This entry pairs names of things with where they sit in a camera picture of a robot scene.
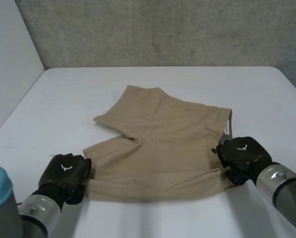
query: gray concrete wall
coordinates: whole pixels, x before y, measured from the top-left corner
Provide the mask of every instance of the gray concrete wall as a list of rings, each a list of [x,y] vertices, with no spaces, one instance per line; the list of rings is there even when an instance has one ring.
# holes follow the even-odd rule
[[[296,86],[296,0],[16,0],[45,68],[268,65]]]

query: logo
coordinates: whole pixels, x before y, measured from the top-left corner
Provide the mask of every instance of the logo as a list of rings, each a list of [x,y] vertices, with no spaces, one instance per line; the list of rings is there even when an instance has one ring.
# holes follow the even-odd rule
[[[73,166],[71,166],[71,167],[69,167],[69,168],[65,168],[63,165],[61,165],[61,167],[62,167],[63,171],[70,170],[70,169],[73,168]]]
[[[237,149],[246,151],[247,150],[247,145],[245,147],[243,147],[243,148],[237,148]]]

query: gray cylinder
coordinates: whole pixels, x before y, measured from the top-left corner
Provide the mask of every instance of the gray cylinder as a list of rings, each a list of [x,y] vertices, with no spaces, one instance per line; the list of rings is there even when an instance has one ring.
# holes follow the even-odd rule
[[[6,171],[0,167],[0,238],[22,238],[23,224]]]

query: black robotic glove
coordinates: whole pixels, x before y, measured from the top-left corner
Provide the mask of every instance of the black robotic glove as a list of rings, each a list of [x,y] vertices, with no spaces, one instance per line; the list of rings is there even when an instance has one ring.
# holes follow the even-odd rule
[[[255,183],[261,172],[259,168],[276,164],[272,162],[268,152],[251,137],[237,137],[226,140],[216,147],[217,154],[226,171],[228,179],[235,185],[244,184],[248,179]]]
[[[83,182],[88,179],[91,167],[91,159],[81,155],[55,155],[40,178],[38,191],[52,190],[58,194],[53,197],[62,197],[67,204],[78,204],[84,197]]]

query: silver metal cylinder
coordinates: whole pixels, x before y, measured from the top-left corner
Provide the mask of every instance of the silver metal cylinder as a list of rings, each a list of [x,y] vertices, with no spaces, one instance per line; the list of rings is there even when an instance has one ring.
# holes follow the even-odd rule
[[[271,165],[265,168],[257,179],[257,189],[272,204],[276,189],[285,181],[296,178],[296,173],[283,165]]]
[[[280,190],[275,207],[296,228],[296,181]]]
[[[60,217],[60,208],[51,198],[44,195],[31,195],[20,206],[20,215],[29,216],[40,221],[51,233]]]

